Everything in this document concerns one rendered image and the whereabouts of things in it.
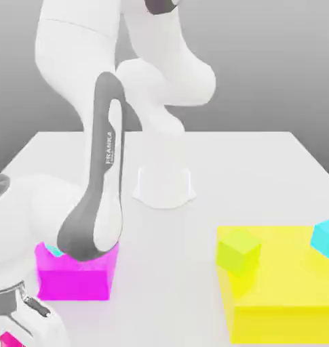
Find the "small yellow-green cube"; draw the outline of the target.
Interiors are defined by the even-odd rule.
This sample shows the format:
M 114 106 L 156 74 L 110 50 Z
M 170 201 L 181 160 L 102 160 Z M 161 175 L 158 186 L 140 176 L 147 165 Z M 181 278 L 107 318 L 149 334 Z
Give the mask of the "small yellow-green cube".
M 261 240 L 246 227 L 217 228 L 216 265 L 236 276 L 252 272 L 259 264 Z

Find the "small cyan cube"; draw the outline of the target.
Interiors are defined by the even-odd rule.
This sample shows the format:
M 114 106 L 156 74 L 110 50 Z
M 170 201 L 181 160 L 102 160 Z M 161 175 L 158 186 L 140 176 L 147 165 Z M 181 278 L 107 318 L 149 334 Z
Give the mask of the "small cyan cube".
M 64 252 L 60 251 L 59 248 L 48 245 L 48 244 L 44 244 L 45 248 L 54 256 L 54 257 L 61 257 L 64 255 Z
M 329 220 L 314 226 L 310 246 L 329 259 Z

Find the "large yellow box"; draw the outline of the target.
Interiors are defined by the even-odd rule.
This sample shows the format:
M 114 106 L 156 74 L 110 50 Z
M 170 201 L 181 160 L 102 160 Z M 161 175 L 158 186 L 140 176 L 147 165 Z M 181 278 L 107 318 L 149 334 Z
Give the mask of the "large yellow box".
M 329 259 L 310 246 L 313 227 L 241 227 L 262 246 L 252 272 L 216 265 L 230 343 L 329 344 Z

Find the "large magenta box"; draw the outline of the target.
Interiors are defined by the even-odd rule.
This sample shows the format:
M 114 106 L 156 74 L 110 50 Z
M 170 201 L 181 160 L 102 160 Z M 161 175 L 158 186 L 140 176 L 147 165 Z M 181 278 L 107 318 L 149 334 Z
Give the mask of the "large magenta box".
M 36 246 L 35 257 L 41 300 L 109 300 L 119 246 L 100 258 L 78 262 L 68 255 L 55 256 L 44 243 Z

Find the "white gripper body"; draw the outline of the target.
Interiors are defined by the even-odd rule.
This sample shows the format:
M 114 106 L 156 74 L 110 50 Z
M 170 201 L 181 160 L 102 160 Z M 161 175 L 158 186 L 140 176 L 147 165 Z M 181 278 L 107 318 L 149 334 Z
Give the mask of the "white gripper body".
M 8 331 L 26 347 L 71 347 L 62 319 L 52 308 L 50 311 L 43 317 L 26 304 L 20 304 L 11 317 L 0 316 L 0 335 Z

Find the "small pink cube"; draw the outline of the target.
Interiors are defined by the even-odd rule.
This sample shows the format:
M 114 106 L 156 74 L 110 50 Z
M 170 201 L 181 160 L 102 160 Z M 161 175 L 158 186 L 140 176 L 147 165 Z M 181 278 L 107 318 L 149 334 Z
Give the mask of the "small pink cube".
M 6 331 L 0 335 L 0 347 L 26 347 L 10 332 Z

